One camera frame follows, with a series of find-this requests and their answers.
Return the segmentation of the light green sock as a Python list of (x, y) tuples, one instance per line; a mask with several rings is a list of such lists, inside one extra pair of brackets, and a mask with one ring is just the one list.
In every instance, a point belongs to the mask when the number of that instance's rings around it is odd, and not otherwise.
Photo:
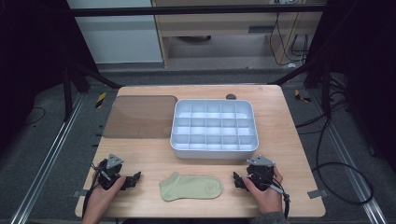
[(221, 181), (214, 176), (181, 175), (177, 172), (161, 181), (159, 186), (161, 196), (166, 202), (179, 199), (215, 199), (223, 191)]

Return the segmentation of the black metal stand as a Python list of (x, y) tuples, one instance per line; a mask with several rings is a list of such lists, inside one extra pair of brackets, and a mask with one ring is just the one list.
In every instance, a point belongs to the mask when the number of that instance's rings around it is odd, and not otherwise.
[(101, 76), (98, 72), (81, 63), (71, 61), (63, 70), (64, 121), (69, 120), (73, 114), (72, 85), (75, 85), (79, 92), (88, 92), (91, 87), (85, 76), (92, 77), (111, 89), (121, 88), (120, 84)]
[(321, 82), (321, 108), (325, 116), (329, 118), (331, 116), (331, 105), (330, 105), (330, 65), (325, 60), (314, 59), (304, 65), (294, 69), (285, 76), (268, 82), (268, 85), (281, 86), (288, 80), (291, 80), (302, 73), (307, 73), (307, 77), (304, 80), (304, 86), (308, 89), (312, 89)]

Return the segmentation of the white cabinet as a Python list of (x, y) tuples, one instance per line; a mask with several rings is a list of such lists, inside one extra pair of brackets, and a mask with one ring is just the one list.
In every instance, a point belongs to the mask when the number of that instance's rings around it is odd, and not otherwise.
[[(151, 7), (150, 0), (66, 0), (71, 9)], [(98, 64), (161, 63), (153, 16), (77, 17), (76, 21)]]

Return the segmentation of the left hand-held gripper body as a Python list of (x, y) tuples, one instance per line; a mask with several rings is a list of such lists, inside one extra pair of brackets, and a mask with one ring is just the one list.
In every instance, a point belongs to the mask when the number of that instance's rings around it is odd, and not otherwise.
[(114, 154), (109, 154), (107, 159), (103, 159), (97, 166), (93, 168), (95, 171), (95, 180), (93, 185), (100, 185), (103, 189), (110, 189), (120, 178), (120, 169), (123, 159)]

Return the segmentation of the person's right hand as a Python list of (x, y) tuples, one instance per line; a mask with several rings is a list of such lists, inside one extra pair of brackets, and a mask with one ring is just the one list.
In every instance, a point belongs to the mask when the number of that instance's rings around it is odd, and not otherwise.
[(257, 189), (254, 183), (246, 176), (243, 176), (242, 179), (248, 191), (256, 201), (258, 210), (262, 215), (275, 212), (283, 213), (282, 195), (280, 193), (270, 188), (265, 191), (261, 191)]

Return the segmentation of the person's left hand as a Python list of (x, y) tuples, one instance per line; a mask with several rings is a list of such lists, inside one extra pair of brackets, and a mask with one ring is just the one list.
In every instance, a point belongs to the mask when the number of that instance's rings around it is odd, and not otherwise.
[(88, 204), (86, 206), (85, 214), (83, 216), (84, 219), (90, 218), (101, 218), (110, 203), (116, 197), (121, 187), (123, 186), (126, 177), (122, 175), (120, 178), (116, 180), (114, 185), (110, 189), (103, 189), (101, 186), (98, 186), (92, 191), (92, 194), (88, 200)]

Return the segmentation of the black horizontal bar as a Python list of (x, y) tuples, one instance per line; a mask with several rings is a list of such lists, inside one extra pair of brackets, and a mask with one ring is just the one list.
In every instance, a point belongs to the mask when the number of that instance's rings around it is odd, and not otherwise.
[(146, 15), (192, 15), (230, 13), (276, 13), (320, 12), (327, 9), (323, 4), (302, 5), (241, 5), (241, 6), (190, 6), (190, 7), (118, 7), (78, 8), (65, 11), (75, 17), (146, 16)]

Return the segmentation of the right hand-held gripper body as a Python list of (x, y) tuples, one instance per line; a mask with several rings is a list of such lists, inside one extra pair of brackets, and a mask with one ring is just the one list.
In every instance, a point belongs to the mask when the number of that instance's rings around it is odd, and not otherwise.
[(257, 189), (261, 191), (267, 190), (273, 184), (275, 163), (263, 155), (249, 159), (247, 163), (249, 179)]

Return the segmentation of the white divided storage box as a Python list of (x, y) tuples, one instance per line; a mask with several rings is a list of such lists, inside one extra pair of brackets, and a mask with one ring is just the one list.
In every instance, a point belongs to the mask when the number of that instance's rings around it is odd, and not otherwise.
[(249, 159), (259, 147), (252, 104), (246, 100), (179, 100), (170, 145), (181, 159)]

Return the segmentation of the aluminium floor rail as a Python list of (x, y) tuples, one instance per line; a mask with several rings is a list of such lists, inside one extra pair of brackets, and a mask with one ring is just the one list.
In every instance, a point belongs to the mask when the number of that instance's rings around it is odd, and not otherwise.
[[(309, 93), (316, 105), (316, 108), (318, 109), (318, 112), (322, 113), (323, 109), (321, 106), (319, 93), (317, 91), (309, 91)], [(347, 152), (347, 147), (344, 144), (339, 132), (331, 122), (328, 123), (327, 130), (340, 162), (357, 168), (356, 163)], [(353, 171), (351, 168), (346, 168), (346, 174), (359, 200), (361, 202), (367, 200), (370, 196), (370, 193), (373, 192), (370, 190), (368, 182), (364, 180), (362, 175), (358, 174), (356, 171)], [(362, 207), (372, 224), (388, 224), (388, 221), (385, 218), (375, 197), (373, 197), (369, 202), (364, 203)]]
[(25, 224), (28, 217), (30, 216), (35, 203), (44, 188), (44, 185), (50, 175), (50, 172), (62, 151), (64, 146), (64, 142), (67, 139), (72, 127), (75, 123), (75, 120), (78, 116), (78, 113), (81, 109), (81, 105), (85, 95), (83, 93), (78, 93), (76, 95), (76, 101), (72, 104), (72, 112), (70, 116), (63, 122), (60, 131), (57, 133), (55, 139), (52, 142), (52, 145), (47, 153), (45, 159), (41, 163), (41, 166), (38, 172), (35, 175), (33, 183), (30, 188), (27, 190), (25, 196), (18, 209), (15, 211), (12, 219), (9, 221), (9, 224)]

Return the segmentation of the black curtain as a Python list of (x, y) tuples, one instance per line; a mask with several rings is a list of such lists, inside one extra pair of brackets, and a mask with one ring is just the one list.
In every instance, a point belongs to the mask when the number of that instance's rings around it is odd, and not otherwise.
[(36, 96), (63, 82), (66, 58), (54, 46), (61, 40), (76, 63), (96, 71), (96, 63), (68, 9), (67, 0), (0, 0), (0, 159), (9, 153)]
[(327, 38), (333, 72), (371, 144), (396, 173), (396, 0), (327, 0), (308, 58)]

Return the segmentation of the light wooden desk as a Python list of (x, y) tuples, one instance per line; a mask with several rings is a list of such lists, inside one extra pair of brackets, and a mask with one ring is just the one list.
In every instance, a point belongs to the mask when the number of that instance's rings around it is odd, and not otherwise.
[[(302, 5), (325, 4), (327, 0), (150, 0), (154, 7)], [(230, 13), (157, 15), (157, 33), (163, 61), (168, 62), (171, 39), (178, 36), (265, 35), (278, 63), (287, 60), (297, 35), (316, 32), (320, 12)]]

